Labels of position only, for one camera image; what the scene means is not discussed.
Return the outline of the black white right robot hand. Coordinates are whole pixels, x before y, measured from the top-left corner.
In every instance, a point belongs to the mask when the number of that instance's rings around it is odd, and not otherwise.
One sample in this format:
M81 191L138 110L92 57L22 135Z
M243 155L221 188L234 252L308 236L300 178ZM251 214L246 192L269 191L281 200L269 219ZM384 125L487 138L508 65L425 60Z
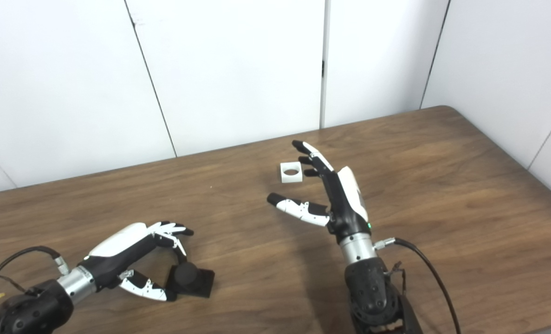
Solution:
M267 202L303 222L326 227L338 242L356 233L370 235L368 214L352 170L348 166L335 170L326 157L306 141L293 140L292 145L303 154L298 158L299 163L311 166L303 171L304 175L322 180L329 205L303 202L277 193L270 193Z

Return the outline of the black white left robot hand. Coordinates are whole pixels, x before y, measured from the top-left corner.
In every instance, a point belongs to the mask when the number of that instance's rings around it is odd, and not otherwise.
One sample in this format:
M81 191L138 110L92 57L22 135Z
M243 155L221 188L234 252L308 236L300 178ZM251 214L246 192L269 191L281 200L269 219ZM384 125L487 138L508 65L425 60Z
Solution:
M89 273L89 281L95 292L121 287L134 295L159 302L175 302L174 292L153 282L133 270L131 265L154 251L157 247L172 249L175 254L186 256L179 236L192 236L194 231L175 222L160 221L151 226L137 222L102 241L94 247L78 268Z

